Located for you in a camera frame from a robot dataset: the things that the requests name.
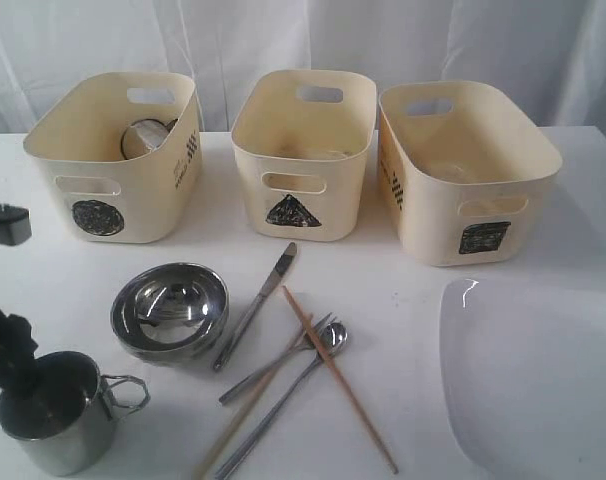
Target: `knife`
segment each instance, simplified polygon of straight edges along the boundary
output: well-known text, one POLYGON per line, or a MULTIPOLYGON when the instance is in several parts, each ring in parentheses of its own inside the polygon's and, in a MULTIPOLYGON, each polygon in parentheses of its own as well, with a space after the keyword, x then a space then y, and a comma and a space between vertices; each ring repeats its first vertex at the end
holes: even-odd
POLYGON ((234 328, 234 331, 225 341, 223 348, 212 364, 212 370, 215 372, 220 371, 230 360, 234 349, 236 349, 237 345, 239 344, 243 334, 247 330, 247 327, 249 327, 250 323, 252 323, 252 319, 254 319, 256 312, 259 311, 259 308, 261 308, 261 305, 263 305, 263 302, 265 302, 268 295, 272 293, 272 291, 281 282, 281 279, 285 275, 285 272, 287 272, 288 268, 290 268, 292 260, 294 260, 295 256, 296 243, 290 242, 283 252, 283 255, 281 255, 281 258, 279 258, 278 262, 276 262, 276 265, 274 265, 274 268, 268 275, 263 287, 261 287, 261 291, 256 297, 254 297, 254 300, 241 317, 241 320, 239 320, 239 323, 234 328))

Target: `chopstick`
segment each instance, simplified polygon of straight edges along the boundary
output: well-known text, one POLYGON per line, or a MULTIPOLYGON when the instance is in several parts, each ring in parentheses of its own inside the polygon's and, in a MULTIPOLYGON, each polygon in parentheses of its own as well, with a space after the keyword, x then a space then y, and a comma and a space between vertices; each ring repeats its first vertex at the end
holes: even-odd
POLYGON ((354 410, 356 411, 359 419, 363 422, 363 425, 365 426, 367 432, 369 433, 370 438, 374 442, 374 445, 376 445, 376 448, 378 448, 379 452, 381 452, 383 457, 385 457, 385 460, 387 461, 388 465, 390 466, 392 473, 394 475, 396 475, 397 473, 399 473, 399 469, 396 466, 396 463, 394 462, 392 455, 390 455, 390 452, 388 451, 387 447, 383 443, 381 436, 376 431, 376 428, 374 428, 374 425, 370 421, 367 413, 365 412, 365 409, 359 402, 358 398, 356 398, 356 395, 352 391, 350 384, 347 382, 347 380, 345 379, 345 377, 343 376, 343 374, 341 373, 339 368, 336 366, 336 363, 334 363, 334 359, 327 353, 327 350, 325 349, 325 347, 321 343, 321 340, 319 339, 318 335, 312 328, 312 324, 311 324, 309 318, 303 313, 303 310, 299 306, 298 302, 296 301, 294 296, 290 293, 290 291, 288 290, 288 288, 285 285, 283 285, 283 292, 285 292, 285 298, 287 298, 288 303, 294 310, 294 313, 296 314, 297 318, 301 322, 301 325, 305 329, 305 333, 307 333, 310 340, 312 340, 312 343, 316 347, 316 350, 319 352, 319 355, 321 355, 321 357, 323 358, 323 361, 325 362, 327 367, 330 369, 330 372, 332 372, 332 375, 334 375, 336 382, 341 386, 341 388, 343 389, 345 394, 348 396, 352 407, 354 407, 354 410))
MULTIPOLYGON (((309 315, 308 317, 306 317, 306 320, 308 322, 311 322, 312 315, 309 315)), ((284 351, 292 348, 304 333, 305 333, 305 330, 303 329, 303 327, 299 328, 299 330, 296 332, 296 334, 288 342, 284 351)), ((227 446, 227 444, 232 439, 232 437, 234 436, 236 431, 243 424, 243 422, 247 418, 248 414, 254 408, 254 405, 256 405, 256 403, 259 401, 259 399, 263 395, 263 392, 265 392, 265 390, 267 389, 270 382, 272 382, 272 379, 276 375, 277 371, 278 371, 278 367, 270 370, 259 381, 259 383, 256 384, 256 387, 254 387, 254 390, 252 390, 252 394, 247 399, 247 402, 245 402, 243 404, 243 406, 239 409, 239 411, 236 412, 234 417, 232 417, 232 420, 230 420, 230 423, 228 423, 227 427, 225 427, 225 430, 223 430, 223 432, 221 432, 219 437, 216 439, 216 441, 212 444, 210 449, 205 454, 203 461, 201 461, 201 463, 199 465, 197 465, 196 468, 194 469, 194 473, 192 475, 192 478, 194 480, 202 480, 203 478, 205 478, 205 475, 207 474, 208 470, 212 467, 212 465, 214 465, 214 462, 216 462, 216 460, 219 458, 219 456, 221 455, 221 452, 223 452, 223 449, 227 446)))

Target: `white table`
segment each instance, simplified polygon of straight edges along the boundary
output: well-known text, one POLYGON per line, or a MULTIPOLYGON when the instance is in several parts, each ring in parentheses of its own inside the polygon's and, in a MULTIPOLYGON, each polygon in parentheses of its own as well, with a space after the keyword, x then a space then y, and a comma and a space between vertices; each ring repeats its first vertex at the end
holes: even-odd
MULTIPOLYGON (((404 254, 377 194, 374 155, 355 231, 335 243, 299 242, 287 284, 308 310, 322 315, 331 309, 349 327, 353 341, 338 363, 397 459, 398 478, 487 476, 461 453, 447 420, 437 347, 439 300, 450 280, 518 277, 606 291, 606 139, 592 127, 544 132, 565 164, 530 241, 510 261, 433 268, 404 254)), ((229 367, 215 375, 208 368, 211 354, 183 368, 154 367, 129 356, 110 329, 112 300, 151 266, 198 262, 227 282, 234 321, 287 241, 261 236, 249 226, 227 133, 202 134, 204 169, 181 225, 159 242, 138 246, 73 237, 21 140, 0 135, 0 201, 30 209, 33 238, 20 247, 1 247, 0 306, 30 320, 38 354, 85 352, 105 373, 144 378, 152 394, 145 410, 120 424, 106 456, 79 477, 186 477, 235 411, 236 406, 219 406, 218 396, 279 351, 297 322, 282 295, 273 295, 229 367)), ((228 452, 307 364, 312 354, 307 355, 280 372, 228 452)), ((0 478, 48 477, 0 430, 0 478)), ((369 480, 390 474, 343 393, 320 371, 236 478, 369 480)))

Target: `white backdrop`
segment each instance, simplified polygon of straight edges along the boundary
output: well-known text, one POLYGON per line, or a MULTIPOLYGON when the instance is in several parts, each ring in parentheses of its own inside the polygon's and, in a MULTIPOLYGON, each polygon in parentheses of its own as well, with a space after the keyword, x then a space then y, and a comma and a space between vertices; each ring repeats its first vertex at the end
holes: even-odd
POLYGON ((110 70, 193 71, 205 129, 228 130, 281 68, 478 80, 606 134, 606 0, 0 0, 0 132, 110 70))

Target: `cream plastic bin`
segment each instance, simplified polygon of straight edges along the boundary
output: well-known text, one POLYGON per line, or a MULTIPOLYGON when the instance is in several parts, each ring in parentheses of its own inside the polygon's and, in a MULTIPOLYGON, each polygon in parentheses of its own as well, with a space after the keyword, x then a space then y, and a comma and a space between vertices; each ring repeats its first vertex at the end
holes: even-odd
POLYGON ((256 231, 331 241, 356 225, 376 85, 363 75, 284 70, 259 80, 232 129, 256 231))
POLYGON ((23 147, 78 236, 157 240, 178 223, 201 167, 194 82, 174 73, 91 77, 36 124, 23 147), (168 103, 147 103, 162 94, 168 103), (178 121, 158 149, 123 160, 121 135, 145 118, 178 121))
POLYGON ((514 255, 561 167, 502 92, 476 82, 381 94, 378 182, 404 248, 431 265, 514 255))

